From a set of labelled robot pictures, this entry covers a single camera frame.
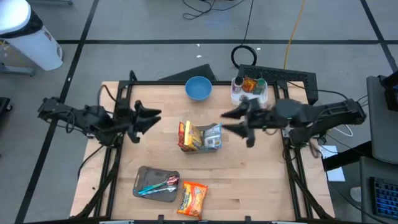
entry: keyboard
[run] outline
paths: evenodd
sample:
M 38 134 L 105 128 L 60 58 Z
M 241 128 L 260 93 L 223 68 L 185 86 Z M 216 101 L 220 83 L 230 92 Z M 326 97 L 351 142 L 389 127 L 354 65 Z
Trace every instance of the keyboard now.
M 398 220 L 398 182 L 371 177 L 370 184 L 373 213 Z

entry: wooden tabletop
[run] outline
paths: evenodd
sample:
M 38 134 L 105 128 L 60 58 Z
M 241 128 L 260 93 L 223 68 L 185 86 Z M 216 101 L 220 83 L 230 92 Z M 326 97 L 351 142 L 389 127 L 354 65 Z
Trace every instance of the wooden tabletop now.
M 116 96 L 118 82 L 104 84 Z M 256 130 L 256 144 L 253 148 L 246 148 L 245 140 L 223 129 L 223 147 L 216 153 L 187 155 L 178 148 L 180 121 L 185 123 L 190 120 L 195 126 L 236 123 L 220 118 L 221 113 L 235 107 L 230 103 L 230 91 L 230 86 L 215 85 L 206 101 L 193 102 L 185 94 L 183 85 L 133 86 L 131 105 L 141 100 L 147 108 L 161 109 L 162 119 L 143 135 L 139 144 L 133 144 L 125 136 L 112 219 L 156 220 L 160 214 L 165 215 L 166 220 L 195 219 L 177 214 L 182 199 L 182 181 L 173 203 L 133 196 L 138 168 L 149 166 L 176 170 L 180 172 L 181 180 L 208 185 L 203 206 L 205 220 L 244 220 L 246 215 L 255 221 L 295 220 L 280 132 L 269 136 Z M 307 103 L 305 90 L 301 88 L 289 84 L 289 95 L 291 99 Z M 274 91 L 269 87 L 267 104 L 274 103 Z M 101 95 L 101 104 L 108 111 L 114 108 L 114 101 L 105 91 Z M 85 157 L 98 147 L 97 140 L 88 140 Z M 90 159 L 82 169 L 71 215 L 80 212 L 98 188 L 104 152 Z M 302 149 L 302 158 L 308 189 L 326 212 L 334 216 L 321 159 L 315 159 L 308 148 Z M 298 187 L 297 191 L 301 216 L 305 217 Z M 108 192 L 104 194 L 101 214 L 104 214 L 107 201 Z

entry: chip bag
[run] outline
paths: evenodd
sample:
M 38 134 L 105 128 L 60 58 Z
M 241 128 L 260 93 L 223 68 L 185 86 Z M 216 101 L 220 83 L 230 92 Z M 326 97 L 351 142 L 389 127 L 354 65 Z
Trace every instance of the chip bag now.
M 185 125 L 180 122 L 180 125 L 178 126 L 178 146 L 180 146 L 181 150 L 184 152 L 189 152 L 191 151 L 190 148 L 188 148 L 186 145 L 184 145 L 184 137 L 185 137 Z
M 203 201 L 207 193 L 207 186 L 194 182 L 183 182 L 183 195 L 180 209 L 177 210 L 178 214 L 199 217 L 203 211 Z
M 221 124 L 207 129 L 203 133 L 204 149 L 221 149 Z
M 203 133 L 199 131 L 190 121 L 185 125 L 184 145 L 191 151 L 200 150 L 203 145 Z

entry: yellow cable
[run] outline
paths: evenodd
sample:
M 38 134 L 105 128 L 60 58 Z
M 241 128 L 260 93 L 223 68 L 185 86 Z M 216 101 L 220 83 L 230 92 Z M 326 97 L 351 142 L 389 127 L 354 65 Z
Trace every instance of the yellow cable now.
M 301 19 L 301 15 L 303 14 L 304 5 L 305 5 L 305 0 L 303 0 L 303 3 L 301 4 L 301 9 L 300 9 L 300 12 L 299 12 L 299 14 L 298 14 L 296 23 L 294 24 L 294 28 L 293 28 L 292 35 L 290 36 L 289 43 L 287 44 L 287 47 L 286 47 L 284 69 L 286 69 L 287 56 L 289 55 L 290 43 L 292 42 L 294 33 L 296 32 L 296 29 L 297 29 L 297 25 L 299 24 L 300 19 Z

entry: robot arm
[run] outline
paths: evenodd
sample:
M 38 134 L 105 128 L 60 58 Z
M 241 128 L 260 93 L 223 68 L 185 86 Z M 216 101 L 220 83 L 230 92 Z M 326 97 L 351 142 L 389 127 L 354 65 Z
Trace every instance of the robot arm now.
M 246 139 L 247 147 L 253 147 L 253 129 L 285 129 L 290 142 L 298 145 L 307 142 L 316 134 L 341 124 L 362 124 L 366 115 L 361 105 L 354 100 L 345 100 L 329 105 L 303 105 L 294 100 L 278 100 L 270 109 L 260 108 L 256 99 L 242 102 L 237 108 L 221 115 L 224 118 L 240 119 L 239 124 L 224 124 L 223 127 Z
M 125 107 L 112 119 L 103 106 L 85 106 L 78 110 L 64 105 L 57 98 L 44 98 L 38 112 L 38 117 L 47 121 L 48 119 L 62 120 L 67 123 L 67 130 L 73 127 L 81 129 L 82 133 L 94 135 L 100 144 L 112 146 L 116 136 L 127 132 L 131 141 L 139 143 L 137 133 L 144 134 L 155 123 L 160 121 L 162 111 L 145 108 L 141 101 L 137 100 L 134 108 Z

